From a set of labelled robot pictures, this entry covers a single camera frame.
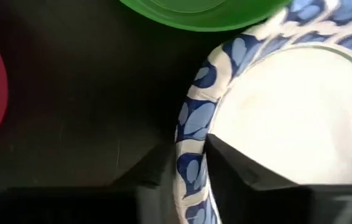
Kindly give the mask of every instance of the black plastic object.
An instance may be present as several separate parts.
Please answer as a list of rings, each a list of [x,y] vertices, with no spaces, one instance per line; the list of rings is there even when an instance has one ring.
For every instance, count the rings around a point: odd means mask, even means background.
[[[212,134],[205,151],[223,224],[352,224],[352,185],[298,185]]]
[[[2,223],[178,223],[172,193],[174,146],[151,150],[109,187],[9,189]]]

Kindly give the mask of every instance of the green bowl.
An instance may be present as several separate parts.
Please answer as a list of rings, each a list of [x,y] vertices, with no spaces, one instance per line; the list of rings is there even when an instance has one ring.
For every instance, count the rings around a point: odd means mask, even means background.
[[[162,24],[192,31],[224,31],[259,22],[289,0],[120,0]]]

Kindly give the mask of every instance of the blue patterned paper plate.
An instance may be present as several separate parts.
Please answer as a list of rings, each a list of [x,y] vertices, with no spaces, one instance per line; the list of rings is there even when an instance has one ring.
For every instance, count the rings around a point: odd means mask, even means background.
[[[343,49],[352,56],[352,0],[294,0],[266,23],[215,48],[182,105],[174,197],[181,223],[221,223],[202,147],[221,97],[232,80],[258,60],[295,45]]]

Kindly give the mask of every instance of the black countertop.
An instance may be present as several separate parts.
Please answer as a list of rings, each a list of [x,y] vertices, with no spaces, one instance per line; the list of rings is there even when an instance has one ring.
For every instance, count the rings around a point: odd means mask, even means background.
[[[109,185],[173,141],[200,64],[236,33],[166,27],[117,0],[0,0],[0,192]]]

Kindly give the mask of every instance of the green rim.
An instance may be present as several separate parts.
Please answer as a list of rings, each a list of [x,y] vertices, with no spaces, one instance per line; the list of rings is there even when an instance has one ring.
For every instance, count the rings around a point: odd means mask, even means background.
[[[272,7],[270,10],[268,10],[266,13],[261,13],[258,14],[255,18],[252,19],[247,19],[245,21],[241,21],[237,24],[231,24],[231,25],[223,25],[223,26],[216,26],[216,27],[209,27],[209,26],[195,26],[195,25],[186,25],[186,24],[181,24],[179,22],[172,21],[171,19],[164,19],[159,16],[157,16],[155,13],[149,13],[149,11],[144,10],[142,7],[139,7],[137,4],[134,4],[134,1],[137,0],[120,0],[123,4],[125,4],[127,7],[131,8],[132,10],[138,12],[139,14],[152,19],[153,21],[159,22],[161,24],[178,28],[178,29],[184,29],[184,30],[190,30],[190,31],[198,31],[198,32],[218,32],[218,31],[227,31],[227,30],[235,30],[243,27],[247,27],[249,25],[255,24],[257,22],[260,22],[270,16],[272,16],[274,13],[276,13],[280,8],[284,7],[286,4],[290,2],[290,0],[278,0],[274,2],[274,7]]]

